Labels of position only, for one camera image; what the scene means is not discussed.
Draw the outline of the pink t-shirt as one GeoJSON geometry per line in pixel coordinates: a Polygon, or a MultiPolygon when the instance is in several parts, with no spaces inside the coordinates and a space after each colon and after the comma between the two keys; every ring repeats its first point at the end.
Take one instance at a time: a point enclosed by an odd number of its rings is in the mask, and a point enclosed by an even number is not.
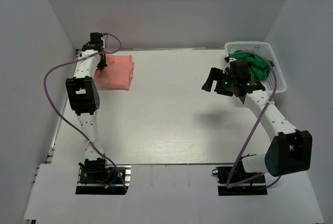
{"type": "Polygon", "coordinates": [[[131,86],[134,72],[134,61],[131,55],[106,54],[107,66],[103,70],[96,70],[94,82],[111,90],[126,90],[131,86]]]}

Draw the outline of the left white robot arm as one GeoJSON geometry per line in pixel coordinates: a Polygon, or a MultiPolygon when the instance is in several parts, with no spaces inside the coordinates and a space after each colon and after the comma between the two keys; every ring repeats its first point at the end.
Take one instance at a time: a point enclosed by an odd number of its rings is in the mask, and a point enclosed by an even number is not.
{"type": "Polygon", "coordinates": [[[76,65],[74,76],[66,79],[66,89],[71,109],[78,117],[84,137],[86,170],[93,170],[105,165],[101,156],[103,149],[99,144],[97,113],[100,98],[93,77],[97,68],[105,63],[105,42],[98,32],[90,34],[90,41],[82,47],[84,60],[76,65]]]}

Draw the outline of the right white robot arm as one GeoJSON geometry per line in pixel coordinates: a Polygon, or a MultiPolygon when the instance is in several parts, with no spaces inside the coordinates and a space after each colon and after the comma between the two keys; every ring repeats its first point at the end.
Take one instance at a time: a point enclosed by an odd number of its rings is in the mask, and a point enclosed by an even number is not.
{"type": "Polygon", "coordinates": [[[267,92],[260,81],[251,80],[246,61],[231,61],[228,65],[225,70],[211,68],[202,90],[239,98],[256,116],[271,142],[265,154],[240,157],[244,171],[278,177],[308,170],[312,135],[298,130],[281,114],[274,105],[273,92],[267,92]]]}

